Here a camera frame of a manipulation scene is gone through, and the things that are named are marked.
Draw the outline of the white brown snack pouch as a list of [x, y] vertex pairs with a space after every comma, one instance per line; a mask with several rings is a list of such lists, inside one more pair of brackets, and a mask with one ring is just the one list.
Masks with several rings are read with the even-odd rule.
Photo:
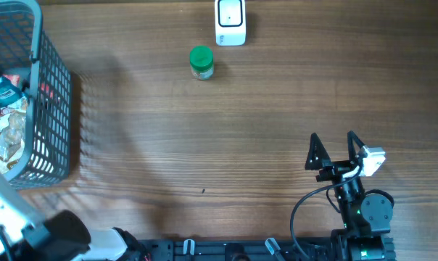
[[0, 109], [0, 173], [10, 171], [25, 149], [25, 124], [28, 99], [22, 97]]

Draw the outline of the green lid glass jar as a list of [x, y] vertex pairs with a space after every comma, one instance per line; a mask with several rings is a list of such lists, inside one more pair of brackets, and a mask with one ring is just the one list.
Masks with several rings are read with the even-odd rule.
[[198, 80], [207, 80], [214, 73], [213, 52], [208, 46], [195, 46], [189, 54], [192, 75]]

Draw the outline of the grey plastic shopping basket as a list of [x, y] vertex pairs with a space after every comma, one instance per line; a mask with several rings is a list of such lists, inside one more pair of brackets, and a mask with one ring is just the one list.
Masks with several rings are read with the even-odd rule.
[[[70, 71], [43, 29], [37, 1], [0, 0], [0, 71], [30, 70], [25, 149], [4, 177], [17, 190], [51, 186], [70, 172]], [[50, 99], [41, 83], [54, 91]]]

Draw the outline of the red snack packet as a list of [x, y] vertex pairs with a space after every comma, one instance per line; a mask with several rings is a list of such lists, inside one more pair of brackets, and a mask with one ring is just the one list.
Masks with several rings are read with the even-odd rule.
[[[4, 75], [4, 77], [8, 79], [14, 87], [21, 90], [22, 93], [30, 93], [30, 75], [26, 75], [25, 77], [21, 75]], [[54, 91], [50, 89], [48, 84], [41, 83], [38, 90], [44, 91], [50, 99], [54, 96]]]

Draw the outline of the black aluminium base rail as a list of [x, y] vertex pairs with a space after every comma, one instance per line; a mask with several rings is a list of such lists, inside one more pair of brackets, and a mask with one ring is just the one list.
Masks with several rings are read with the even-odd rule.
[[[299, 238], [299, 245], [310, 260], [386, 260], [397, 255], [391, 238], [342, 241], [329, 237]], [[203, 241], [187, 239], [142, 240], [150, 260], [232, 261], [303, 260], [291, 240], [269, 238], [260, 241]]]

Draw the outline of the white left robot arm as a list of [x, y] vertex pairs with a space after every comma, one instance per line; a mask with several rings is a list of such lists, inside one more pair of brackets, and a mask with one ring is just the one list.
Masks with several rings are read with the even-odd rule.
[[94, 230], [69, 210], [51, 218], [29, 205], [0, 173], [0, 260], [151, 260], [120, 228]]

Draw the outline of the white barcode scanner box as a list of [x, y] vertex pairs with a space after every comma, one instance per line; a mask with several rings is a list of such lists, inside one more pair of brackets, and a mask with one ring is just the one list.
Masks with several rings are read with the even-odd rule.
[[215, 41], [218, 46], [242, 46], [247, 37], [245, 0], [215, 0]]

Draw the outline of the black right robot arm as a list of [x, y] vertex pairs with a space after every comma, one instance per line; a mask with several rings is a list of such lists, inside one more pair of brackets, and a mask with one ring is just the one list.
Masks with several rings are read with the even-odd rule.
[[333, 260], [388, 260], [394, 199], [380, 189], [367, 191], [361, 179], [370, 178], [386, 160], [381, 147], [365, 145], [354, 132], [347, 134], [348, 159], [331, 160], [316, 133], [310, 137], [305, 169], [317, 170], [317, 182], [331, 182], [343, 229], [331, 232]]

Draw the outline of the blue mouthwash bottle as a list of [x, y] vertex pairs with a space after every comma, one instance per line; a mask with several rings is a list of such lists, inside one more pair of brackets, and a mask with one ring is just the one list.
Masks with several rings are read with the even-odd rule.
[[19, 75], [2, 75], [0, 77], [0, 107], [15, 103], [24, 97]]

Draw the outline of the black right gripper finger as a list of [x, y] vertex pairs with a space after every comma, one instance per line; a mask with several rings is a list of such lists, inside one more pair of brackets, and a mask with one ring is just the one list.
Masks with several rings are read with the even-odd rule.
[[358, 163], [357, 159], [357, 151], [355, 149], [355, 146], [357, 146], [359, 149], [362, 149], [365, 144], [359, 139], [359, 137], [355, 134], [353, 130], [349, 131], [347, 133], [347, 147], [348, 147], [348, 154], [349, 154], [349, 160]]
[[319, 139], [317, 133], [312, 133], [310, 136], [310, 146], [305, 163], [305, 169], [320, 170], [328, 167], [330, 164], [330, 156]]

